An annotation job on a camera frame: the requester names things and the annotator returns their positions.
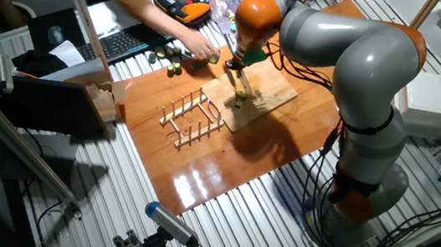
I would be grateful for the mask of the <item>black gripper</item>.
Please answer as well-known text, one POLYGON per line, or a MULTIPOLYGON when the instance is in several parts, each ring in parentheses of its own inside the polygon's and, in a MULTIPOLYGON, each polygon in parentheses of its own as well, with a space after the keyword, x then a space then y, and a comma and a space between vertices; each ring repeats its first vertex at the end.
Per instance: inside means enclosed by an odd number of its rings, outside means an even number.
POLYGON ((228 69, 233 69, 233 70, 237 70, 237 71, 242 71, 246 64, 243 61, 245 56, 245 53, 239 53, 237 52, 230 60, 226 60, 225 62, 225 66, 228 69))

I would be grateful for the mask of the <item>person's hand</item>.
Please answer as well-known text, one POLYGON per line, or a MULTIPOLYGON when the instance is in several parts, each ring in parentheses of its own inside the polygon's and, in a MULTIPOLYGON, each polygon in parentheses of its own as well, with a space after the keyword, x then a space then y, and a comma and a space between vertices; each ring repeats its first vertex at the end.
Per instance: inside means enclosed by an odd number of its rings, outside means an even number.
POLYGON ((218 54, 218 50, 212 42, 202 36, 198 31, 189 29, 182 33, 178 39, 185 45, 185 48, 192 52, 195 58, 210 59, 218 54))

